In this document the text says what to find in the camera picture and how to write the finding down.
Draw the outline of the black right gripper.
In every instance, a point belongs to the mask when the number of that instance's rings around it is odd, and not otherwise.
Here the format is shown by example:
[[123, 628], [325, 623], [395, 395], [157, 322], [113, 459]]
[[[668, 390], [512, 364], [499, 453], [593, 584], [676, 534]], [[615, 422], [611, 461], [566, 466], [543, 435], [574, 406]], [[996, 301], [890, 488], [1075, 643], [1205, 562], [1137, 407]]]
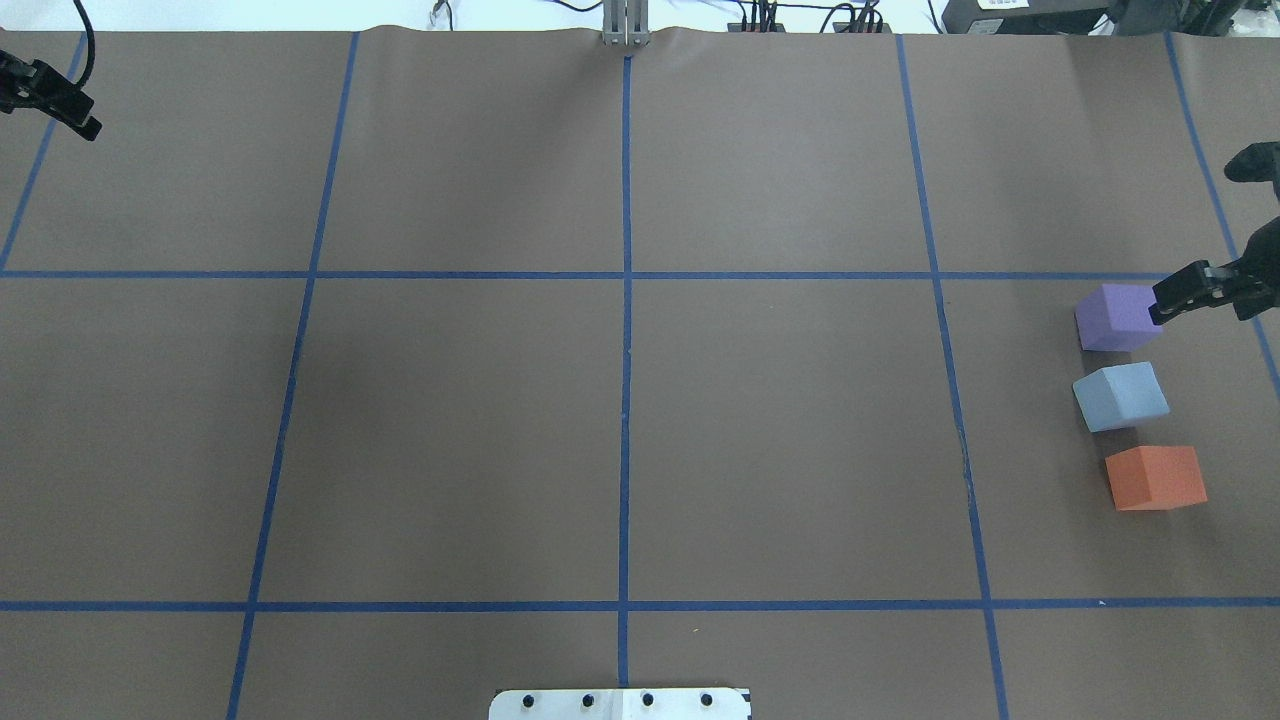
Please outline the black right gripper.
[[1279, 217], [1249, 237], [1235, 268], [1211, 266], [1206, 260], [1197, 260], [1157, 282], [1152, 292], [1155, 301], [1148, 314], [1155, 325], [1197, 309], [1230, 302], [1240, 322], [1277, 307]]

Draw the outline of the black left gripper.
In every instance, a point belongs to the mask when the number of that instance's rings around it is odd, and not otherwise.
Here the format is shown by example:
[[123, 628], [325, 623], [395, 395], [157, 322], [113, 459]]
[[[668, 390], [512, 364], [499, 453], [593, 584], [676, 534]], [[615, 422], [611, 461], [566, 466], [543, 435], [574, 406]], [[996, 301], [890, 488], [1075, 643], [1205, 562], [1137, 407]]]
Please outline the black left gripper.
[[44, 108], [54, 120], [93, 142], [102, 129], [92, 114], [95, 100], [82, 88], [60, 90], [61, 76], [46, 61], [27, 61], [1, 50], [1, 113]]

